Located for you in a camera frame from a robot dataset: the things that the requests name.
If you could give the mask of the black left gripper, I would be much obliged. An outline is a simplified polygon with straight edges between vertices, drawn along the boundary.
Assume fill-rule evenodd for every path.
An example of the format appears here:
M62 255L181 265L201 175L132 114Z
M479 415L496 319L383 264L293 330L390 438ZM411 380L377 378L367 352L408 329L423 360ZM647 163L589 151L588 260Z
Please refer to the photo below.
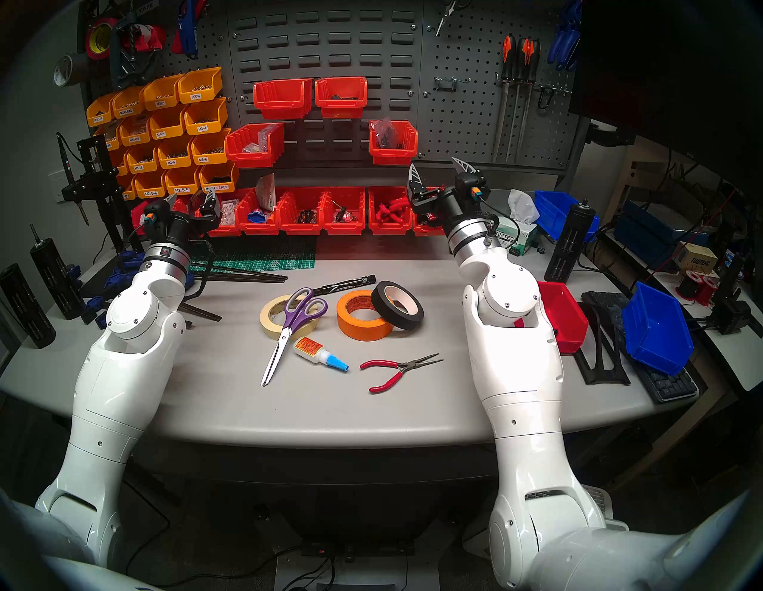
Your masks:
M166 209L172 211L177 194L170 192L163 201ZM204 235L216 230L221 222L221 204L214 188L208 188L201 205L201 217L169 212L156 215L156 242L167 242L176 246L188 246Z

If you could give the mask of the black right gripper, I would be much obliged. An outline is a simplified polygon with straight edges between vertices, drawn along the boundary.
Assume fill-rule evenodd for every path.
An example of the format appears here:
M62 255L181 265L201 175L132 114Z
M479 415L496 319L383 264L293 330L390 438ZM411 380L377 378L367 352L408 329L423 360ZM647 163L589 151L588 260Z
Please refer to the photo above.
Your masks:
M480 171L473 165L451 157L456 172L456 179L480 179ZM407 198L413 211L436 211L439 200L439 221L443 232L452 232L466 220L486 220L487 215L481 210L481 188L428 188L424 185L421 174L411 163L407 174Z

